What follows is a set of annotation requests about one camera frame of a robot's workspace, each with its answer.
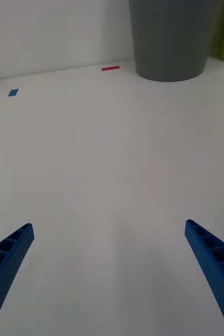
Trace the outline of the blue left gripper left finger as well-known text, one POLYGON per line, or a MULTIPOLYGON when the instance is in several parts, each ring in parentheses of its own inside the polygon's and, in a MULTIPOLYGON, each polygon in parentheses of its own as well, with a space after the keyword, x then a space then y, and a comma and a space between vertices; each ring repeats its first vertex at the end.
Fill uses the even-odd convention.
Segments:
POLYGON ((0 310, 34 238, 27 223, 0 242, 0 310))

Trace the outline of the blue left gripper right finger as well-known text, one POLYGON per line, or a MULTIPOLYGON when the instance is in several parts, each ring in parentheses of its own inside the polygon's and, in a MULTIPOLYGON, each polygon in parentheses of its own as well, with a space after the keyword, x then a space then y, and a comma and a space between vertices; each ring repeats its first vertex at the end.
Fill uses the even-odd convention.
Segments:
POLYGON ((224 317, 224 242, 191 219, 185 237, 224 317))

